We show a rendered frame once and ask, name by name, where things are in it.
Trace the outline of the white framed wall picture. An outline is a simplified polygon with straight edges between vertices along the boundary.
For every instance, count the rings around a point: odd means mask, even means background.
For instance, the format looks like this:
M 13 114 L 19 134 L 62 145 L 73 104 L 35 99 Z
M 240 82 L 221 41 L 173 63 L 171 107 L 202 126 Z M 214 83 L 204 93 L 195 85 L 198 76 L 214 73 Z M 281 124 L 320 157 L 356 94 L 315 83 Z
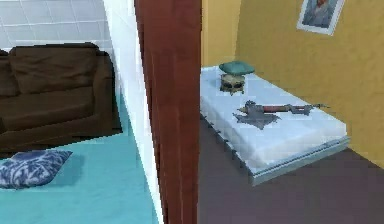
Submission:
M 345 0 L 304 0 L 296 28 L 332 36 Z

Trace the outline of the blue white patterned cushion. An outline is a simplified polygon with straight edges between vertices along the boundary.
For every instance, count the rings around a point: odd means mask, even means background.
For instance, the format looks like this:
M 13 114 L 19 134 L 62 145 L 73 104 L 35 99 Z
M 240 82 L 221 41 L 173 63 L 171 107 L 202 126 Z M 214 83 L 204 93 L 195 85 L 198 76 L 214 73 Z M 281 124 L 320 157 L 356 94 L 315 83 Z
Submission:
M 0 165 L 0 188 L 24 189 L 50 183 L 71 151 L 32 150 L 18 152 Z

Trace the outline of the white bed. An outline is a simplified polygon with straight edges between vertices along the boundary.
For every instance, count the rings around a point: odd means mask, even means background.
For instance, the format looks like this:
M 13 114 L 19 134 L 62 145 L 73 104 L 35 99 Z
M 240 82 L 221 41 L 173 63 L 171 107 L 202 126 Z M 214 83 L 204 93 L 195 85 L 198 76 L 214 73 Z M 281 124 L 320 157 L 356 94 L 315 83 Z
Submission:
M 348 146 L 346 124 L 317 108 L 307 116 L 282 112 L 263 129 L 239 123 L 238 109 L 248 100 L 263 106 L 302 106 L 305 102 L 254 73 L 245 76 L 243 92 L 222 92 L 222 73 L 217 66 L 201 70 L 200 113 L 247 170 L 254 185 Z

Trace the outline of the reddish brown room door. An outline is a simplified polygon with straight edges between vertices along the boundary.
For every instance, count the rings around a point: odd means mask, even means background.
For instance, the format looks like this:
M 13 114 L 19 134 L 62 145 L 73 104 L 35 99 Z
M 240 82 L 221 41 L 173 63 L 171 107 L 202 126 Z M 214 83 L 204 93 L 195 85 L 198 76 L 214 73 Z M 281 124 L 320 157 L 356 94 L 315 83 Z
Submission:
M 202 0 L 134 0 L 164 224 L 198 224 Z

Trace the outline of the dark brown sofa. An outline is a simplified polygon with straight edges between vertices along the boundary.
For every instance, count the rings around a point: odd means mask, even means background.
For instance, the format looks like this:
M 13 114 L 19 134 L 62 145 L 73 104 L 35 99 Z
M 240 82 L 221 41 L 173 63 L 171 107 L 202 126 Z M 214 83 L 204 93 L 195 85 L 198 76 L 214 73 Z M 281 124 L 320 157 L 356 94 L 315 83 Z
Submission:
M 0 159 L 121 131 L 114 66 L 97 45 L 0 49 Z

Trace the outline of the teal pillow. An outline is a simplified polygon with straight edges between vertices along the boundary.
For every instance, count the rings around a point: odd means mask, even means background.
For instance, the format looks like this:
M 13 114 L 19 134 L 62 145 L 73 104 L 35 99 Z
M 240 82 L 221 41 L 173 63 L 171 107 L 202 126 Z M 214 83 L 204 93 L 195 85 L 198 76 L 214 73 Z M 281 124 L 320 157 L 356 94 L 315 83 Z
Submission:
M 253 73 L 255 68 L 243 61 L 231 61 L 222 63 L 219 68 L 226 74 L 232 75 L 246 75 Z

